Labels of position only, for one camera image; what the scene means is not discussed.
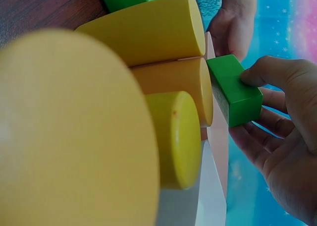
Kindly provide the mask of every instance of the finger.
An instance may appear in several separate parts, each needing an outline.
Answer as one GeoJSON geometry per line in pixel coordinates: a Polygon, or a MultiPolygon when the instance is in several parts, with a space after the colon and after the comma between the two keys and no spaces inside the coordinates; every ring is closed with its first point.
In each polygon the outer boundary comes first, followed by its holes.
{"type": "Polygon", "coordinates": [[[243,126],[229,129],[230,135],[241,151],[253,163],[253,165],[263,172],[264,164],[270,153],[259,144],[243,126]]]}
{"type": "Polygon", "coordinates": [[[234,54],[239,61],[242,61],[249,50],[253,35],[253,20],[237,19],[231,25],[228,38],[228,47],[231,54],[234,54]]]}
{"type": "Polygon", "coordinates": [[[297,77],[307,73],[313,64],[306,60],[281,59],[271,56],[260,58],[252,67],[245,70],[241,80],[251,86],[270,84],[283,91],[297,77]]]}
{"type": "Polygon", "coordinates": [[[261,87],[263,93],[263,105],[271,107],[285,114],[288,114],[285,102],[285,93],[282,91],[274,91],[268,88],[261,87]]]}
{"type": "Polygon", "coordinates": [[[295,127],[290,119],[265,108],[262,108],[260,118],[255,122],[281,138],[286,138],[295,127]]]}
{"type": "Polygon", "coordinates": [[[283,139],[276,138],[272,134],[264,131],[263,129],[260,129],[251,122],[244,124],[244,128],[269,153],[274,152],[279,146],[281,146],[284,141],[283,139]]]}

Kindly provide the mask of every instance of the wooden table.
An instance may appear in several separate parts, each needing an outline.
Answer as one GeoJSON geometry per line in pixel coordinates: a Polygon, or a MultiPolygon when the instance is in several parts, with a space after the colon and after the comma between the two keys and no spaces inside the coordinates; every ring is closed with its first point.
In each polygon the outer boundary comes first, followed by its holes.
{"type": "Polygon", "coordinates": [[[75,29],[105,10],[101,0],[0,0],[0,48],[35,29],[75,29]]]}

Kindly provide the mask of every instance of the person's hand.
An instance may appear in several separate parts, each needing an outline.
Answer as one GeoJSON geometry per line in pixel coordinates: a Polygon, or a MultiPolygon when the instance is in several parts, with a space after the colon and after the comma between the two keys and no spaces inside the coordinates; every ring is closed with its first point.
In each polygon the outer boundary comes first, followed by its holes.
{"type": "Polygon", "coordinates": [[[246,84],[262,88],[264,106],[288,113],[285,118],[262,109],[259,125],[231,128],[230,134],[263,174],[276,201],[310,226],[317,225],[317,66],[307,60],[263,57],[241,75],[246,84]]]}
{"type": "Polygon", "coordinates": [[[256,0],[222,0],[208,31],[216,57],[234,54],[242,61],[249,50],[254,29],[256,0]]]}

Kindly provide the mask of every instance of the yellow cylinder block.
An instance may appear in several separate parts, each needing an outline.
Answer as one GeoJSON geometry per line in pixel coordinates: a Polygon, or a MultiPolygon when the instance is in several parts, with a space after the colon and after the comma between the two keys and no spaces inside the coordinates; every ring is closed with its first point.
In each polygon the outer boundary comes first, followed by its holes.
{"type": "Polygon", "coordinates": [[[160,185],[187,189],[198,177],[202,148],[197,109],[184,91],[147,95],[159,152],[160,185]]]}
{"type": "Polygon", "coordinates": [[[0,225],[153,226],[155,130],[117,55],[50,30],[1,50],[0,66],[0,225]]]}
{"type": "Polygon", "coordinates": [[[205,54],[195,0],[153,0],[105,15],[76,29],[107,44],[128,66],[205,54]]]}
{"type": "Polygon", "coordinates": [[[211,125],[211,81],[203,58],[166,62],[131,70],[145,94],[188,92],[196,103],[201,126],[211,125]]]}

